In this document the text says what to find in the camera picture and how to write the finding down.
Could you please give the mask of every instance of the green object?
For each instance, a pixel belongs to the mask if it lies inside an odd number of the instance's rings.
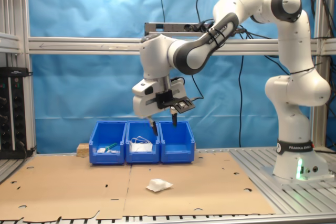
[[[116,143],[111,144],[110,146],[105,147],[105,151],[108,151],[109,149],[112,149],[113,147],[117,146]]]
[[[297,172],[296,172],[296,179],[301,178],[301,168],[302,168],[302,158],[300,158],[299,161],[298,161],[298,169],[297,169]]]

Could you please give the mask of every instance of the black band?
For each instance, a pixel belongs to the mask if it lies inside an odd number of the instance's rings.
[[[256,18],[255,18],[253,15],[250,16],[250,18],[251,18],[255,23],[263,24],[262,22],[259,22],[258,20],[256,20]]]
[[[271,10],[277,19],[293,23],[300,17],[302,12],[302,1],[300,0],[300,7],[295,13],[288,13],[282,5],[282,0],[271,0]]]
[[[220,35],[220,33],[217,32],[216,30],[223,33],[223,31],[227,28],[227,24],[230,22],[233,23],[232,31],[230,31],[229,34],[226,37],[224,37],[224,41],[222,43],[218,44],[216,38]],[[223,43],[231,36],[231,34],[235,32],[238,25],[239,25],[239,19],[237,15],[234,13],[227,14],[220,22],[218,22],[215,26],[212,27],[213,29],[210,29],[207,33],[205,33],[203,37],[201,37],[198,40],[185,43],[176,50],[173,57],[175,67],[184,74],[196,74],[200,72],[204,68],[210,55],[223,45]],[[203,64],[198,69],[190,68],[187,64],[187,57],[189,52],[204,44],[211,44],[212,42],[215,42],[216,46],[209,51]]]
[[[305,143],[289,143],[278,140],[277,153],[281,155],[284,152],[311,152],[313,150],[313,142],[308,141]]]

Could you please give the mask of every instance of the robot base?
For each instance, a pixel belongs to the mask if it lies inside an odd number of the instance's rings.
[[[334,174],[327,162],[315,151],[306,153],[285,152],[277,156],[273,167],[261,169],[267,178],[281,189],[286,185],[332,182]]]

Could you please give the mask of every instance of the metal table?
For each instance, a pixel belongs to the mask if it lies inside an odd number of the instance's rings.
[[[280,189],[271,183],[260,170],[262,167],[274,166],[276,151],[273,147],[202,149],[197,152],[229,152],[240,164],[252,182],[269,201],[275,210],[274,215],[217,215],[217,216],[135,216],[116,220],[59,219],[50,224],[110,224],[125,222],[145,223],[336,223],[336,182],[307,184],[305,186],[287,186]],[[336,169],[336,155],[320,155]],[[0,161],[0,182],[10,175],[20,160]],[[21,224],[20,221],[0,221],[0,224]]]

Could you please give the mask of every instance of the green light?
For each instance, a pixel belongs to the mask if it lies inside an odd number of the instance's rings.
[[[302,158],[300,158],[299,161],[298,161],[298,169],[296,171],[296,179],[300,179],[301,167],[302,167]]]

